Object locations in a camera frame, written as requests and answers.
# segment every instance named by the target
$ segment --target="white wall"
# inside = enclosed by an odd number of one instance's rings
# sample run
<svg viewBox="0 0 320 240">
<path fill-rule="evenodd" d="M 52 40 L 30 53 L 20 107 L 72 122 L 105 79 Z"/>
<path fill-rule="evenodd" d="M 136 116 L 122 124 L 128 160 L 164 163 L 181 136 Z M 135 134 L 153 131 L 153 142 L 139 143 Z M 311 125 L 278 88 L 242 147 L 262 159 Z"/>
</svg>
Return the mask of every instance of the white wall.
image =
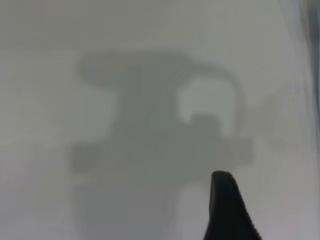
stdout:
<svg viewBox="0 0 320 240">
<path fill-rule="evenodd" d="M 210 174 L 221 168 L 234 174 L 264 239 L 317 239 L 310 78 L 278 3 L 122 4 L 130 7 L 0 4 L 1 239 L 201 239 Z M 188 81 L 200 62 L 216 76 L 199 71 Z M 248 148 L 232 135 L 238 98 L 217 66 L 243 90 Z M 196 125 L 196 114 L 215 117 Z M 127 123 L 136 119 L 144 125 Z M 72 173 L 72 159 L 88 163 L 75 149 L 87 148 L 87 159 L 107 161 Z"/>
</svg>

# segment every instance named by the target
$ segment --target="black object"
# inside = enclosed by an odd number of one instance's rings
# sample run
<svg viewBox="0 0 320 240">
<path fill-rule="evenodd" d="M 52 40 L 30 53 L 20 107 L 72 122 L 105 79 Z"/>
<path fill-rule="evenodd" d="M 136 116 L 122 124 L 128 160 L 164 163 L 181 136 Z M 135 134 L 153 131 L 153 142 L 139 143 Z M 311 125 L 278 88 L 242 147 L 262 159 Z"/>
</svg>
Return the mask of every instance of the black object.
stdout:
<svg viewBox="0 0 320 240">
<path fill-rule="evenodd" d="M 204 240 L 261 240 L 246 210 L 234 177 L 225 171 L 211 176 L 209 224 Z"/>
</svg>

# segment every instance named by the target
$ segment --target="white surface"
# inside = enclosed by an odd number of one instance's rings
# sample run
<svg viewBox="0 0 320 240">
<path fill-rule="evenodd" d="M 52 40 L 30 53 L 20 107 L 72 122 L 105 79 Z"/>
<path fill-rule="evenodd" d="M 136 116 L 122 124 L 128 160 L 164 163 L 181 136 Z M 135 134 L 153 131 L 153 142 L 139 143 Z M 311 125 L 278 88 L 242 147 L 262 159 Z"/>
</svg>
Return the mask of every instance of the white surface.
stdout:
<svg viewBox="0 0 320 240">
<path fill-rule="evenodd" d="M 121 3 L 0 3 L 0 238 L 100 240 L 85 236 L 97 224 L 88 217 L 81 225 L 82 203 L 75 202 L 77 187 L 91 182 L 98 195 L 84 193 L 88 199 L 81 200 L 110 211 L 96 229 L 105 234 L 101 239 L 129 234 L 132 240 L 201 239 L 217 159 L 210 168 L 177 153 L 177 162 L 164 163 L 158 172 L 166 177 L 148 173 L 157 163 L 127 159 L 127 165 L 102 165 L 86 177 L 75 177 L 67 168 L 71 147 L 108 139 L 119 114 L 118 93 L 85 83 L 77 72 L 83 54 L 96 46 L 101 52 L 183 51 L 194 61 L 232 71 L 245 92 L 242 132 L 253 139 L 253 159 L 227 170 L 238 181 L 253 222 L 264 239 L 318 239 L 316 126 L 306 95 L 311 79 L 278 3 Z M 235 96 L 228 87 L 194 76 L 177 93 L 178 116 L 190 123 L 192 114 L 215 113 L 220 130 L 230 136 Z M 147 152 L 132 141 L 140 154 Z M 192 173 L 204 179 L 189 177 Z M 105 202 L 93 203 L 101 193 Z M 145 232 L 137 232 L 143 223 L 149 223 Z"/>
</svg>

